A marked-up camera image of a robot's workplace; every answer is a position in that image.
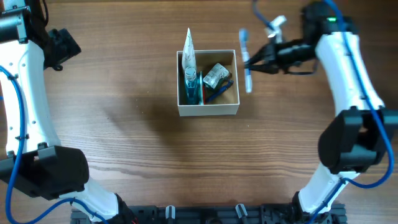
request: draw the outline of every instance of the open box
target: open box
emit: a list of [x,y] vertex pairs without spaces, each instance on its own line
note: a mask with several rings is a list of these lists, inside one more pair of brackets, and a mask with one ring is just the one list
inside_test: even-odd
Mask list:
[[197,73],[202,71],[203,78],[214,65],[220,63],[231,73],[231,79],[234,81],[234,84],[209,104],[187,105],[182,68],[182,51],[178,51],[177,104],[180,116],[235,115],[240,104],[235,50],[196,50],[195,57],[197,60]]

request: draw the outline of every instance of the blue bottle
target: blue bottle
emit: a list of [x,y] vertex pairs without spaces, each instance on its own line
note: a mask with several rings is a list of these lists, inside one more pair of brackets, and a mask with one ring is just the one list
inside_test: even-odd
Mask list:
[[188,105],[198,104],[198,82],[197,70],[194,67],[187,67],[184,75],[185,91]]

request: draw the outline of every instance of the wood grain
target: wood grain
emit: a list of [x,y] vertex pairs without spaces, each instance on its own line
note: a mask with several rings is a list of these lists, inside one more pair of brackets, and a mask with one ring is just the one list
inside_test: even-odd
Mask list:
[[[284,34],[299,38],[300,9],[309,1],[262,1],[268,18],[284,14]],[[361,34],[361,50],[374,87],[397,109],[397,1],[338,1]],[[238,30],[251,33],[249,51],[266,43],[249,1],[49,1],[51,28],[67,28],[83,52],[63,72],[45,71],[54,125],[63,145],[81,149],[91,176],[130,205],[248,205],[287,203],[318,165],[319,135],[334,117],[322,69],[312,77],[254,73],[245,94]],[[241,106],[236,116],[180,118],[175,54],[187,28],[195,49],[236,49]],[[308,70],[311,63],[299,70]],[[6,144],[2,105],[0,145]],[[372,182],[386,158],[358,178]],[[397,175],[374,190],[353,186],[339,196],[349,223],[398,219]],[[0,183],[4,201],[6,184]],[[15,191],[20,222],[53,202]],[[68,223],[69,205],[42,223]],[[6,223],[4,204],[0,222]]]

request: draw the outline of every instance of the cardboard box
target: cardboard box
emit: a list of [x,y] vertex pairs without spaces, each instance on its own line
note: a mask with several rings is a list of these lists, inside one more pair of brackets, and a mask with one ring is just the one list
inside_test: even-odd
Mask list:
[[182,51],[177,52],[177,104],[180,116],[235,115],[239,108],[238,73],[235,50],[196,50],[197,72],[203,72],[203,78],[217,63],[231,72],[234,84],[222,95],[207,105],[187,105],[185,102],[184,72],[182,69]]

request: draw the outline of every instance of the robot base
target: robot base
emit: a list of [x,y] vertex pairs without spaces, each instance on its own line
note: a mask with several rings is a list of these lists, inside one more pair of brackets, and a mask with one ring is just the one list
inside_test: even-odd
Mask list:
[[[136,215],[136,224],[301,224],[292,222],[291,204],[264,204],[246,207],[247,219],[239,219],[235,207],[175,208],[175,219],[167,220],[165,208],[156,206],[129,207]],[[71,224],[91,224],[89,218],[72,210]],[[319,215],[314,224],[347,224],[345,205],[333,204],[329,213]]]

